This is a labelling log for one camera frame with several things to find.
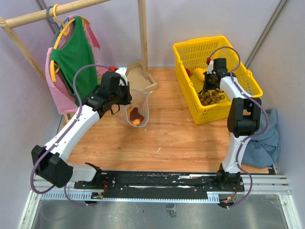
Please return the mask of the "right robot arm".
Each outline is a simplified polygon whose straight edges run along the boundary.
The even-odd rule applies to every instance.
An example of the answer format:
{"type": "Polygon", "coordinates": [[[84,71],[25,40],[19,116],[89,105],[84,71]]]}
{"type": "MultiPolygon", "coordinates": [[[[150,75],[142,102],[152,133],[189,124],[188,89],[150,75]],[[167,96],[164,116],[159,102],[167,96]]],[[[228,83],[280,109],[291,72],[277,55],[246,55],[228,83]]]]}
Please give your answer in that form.
{"type": "Polygon", "coordinates": [[[204,72],[204,90],[221,90],[231,101],[227,118],[230,143],[225,159],[212,182],[221,191],[237,188],[241,184],[241,162],[251,136],[259,129],[261,100],[253,98],[239,84],[236,76],[228,72],[225,58],[207,58],[204,72]]]}

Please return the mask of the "longan fruit bunch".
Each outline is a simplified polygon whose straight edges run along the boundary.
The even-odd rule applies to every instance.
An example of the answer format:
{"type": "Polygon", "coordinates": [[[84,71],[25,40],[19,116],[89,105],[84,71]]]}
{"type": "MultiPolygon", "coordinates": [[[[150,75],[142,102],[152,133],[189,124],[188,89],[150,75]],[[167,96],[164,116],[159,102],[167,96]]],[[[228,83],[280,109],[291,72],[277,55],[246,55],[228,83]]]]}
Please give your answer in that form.
{"type": "Polygon", "coordinates": [[[206,90],[198,93],[198,98],[203,106],[219,104],[221,100],[225,99],[224,92],[220,89],[206,90]]]}

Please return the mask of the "clear zip top bag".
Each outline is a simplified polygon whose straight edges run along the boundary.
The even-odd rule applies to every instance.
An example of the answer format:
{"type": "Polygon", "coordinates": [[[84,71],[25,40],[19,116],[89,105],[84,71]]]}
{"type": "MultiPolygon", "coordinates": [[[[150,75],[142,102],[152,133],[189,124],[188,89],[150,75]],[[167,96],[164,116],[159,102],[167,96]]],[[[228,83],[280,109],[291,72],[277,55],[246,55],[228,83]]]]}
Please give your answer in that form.
{"type": "Polygon", "coordinates": [[[150,110],[149,110],[149,97],[153,93],[153,91],[145,92],[145,91],[139,91],[136,89],[130,90],[132,101],[131,104],[122,106],[118,116],[117,116],[117,122],[122,125],[128,125],[132,127],[141,128],[147,125],[149,121],[150,116],[150,110]],[[127,109],[130,107],[138,107],[139,113],[144,116],[144,120],[141,124],[138,126],[135,126],[131,124],[128,115],[127,115],[127,109]]]}

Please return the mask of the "toy steak slice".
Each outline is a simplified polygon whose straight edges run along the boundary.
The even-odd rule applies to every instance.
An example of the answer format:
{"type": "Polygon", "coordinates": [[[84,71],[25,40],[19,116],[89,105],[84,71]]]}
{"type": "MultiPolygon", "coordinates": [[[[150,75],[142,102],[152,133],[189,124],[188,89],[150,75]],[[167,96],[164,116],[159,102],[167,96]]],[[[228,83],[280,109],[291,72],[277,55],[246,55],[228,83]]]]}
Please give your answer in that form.
{"type": "Polygon", "coordinates": [[[127,109],[127,115],[131,124],[138,126],[144,120],[144,116],[139,113],[138,107],[130,107],[127,109]]]}

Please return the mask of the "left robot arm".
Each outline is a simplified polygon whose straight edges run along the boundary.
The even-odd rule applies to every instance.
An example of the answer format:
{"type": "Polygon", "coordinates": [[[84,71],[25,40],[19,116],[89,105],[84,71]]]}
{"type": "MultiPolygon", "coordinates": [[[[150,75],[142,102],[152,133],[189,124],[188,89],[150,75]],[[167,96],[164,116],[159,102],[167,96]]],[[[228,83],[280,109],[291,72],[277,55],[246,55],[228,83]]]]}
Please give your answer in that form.
{"type": "Polygon", "coordinates": [[[58,188],[68,182],[85,181],[93,189],[102,184],[102,177],[97,174],[97,166],[90,163],[68,164],[66,161],[83,135],[110,111],[112,106],[130,104],[132,97],[126,71],[125,67],[120,67],[115,72],[106,72],[101,83],[84,98],[65,127],[45,146],[35,146],[32,149],[32,176],[38,175],[58,188]]]}

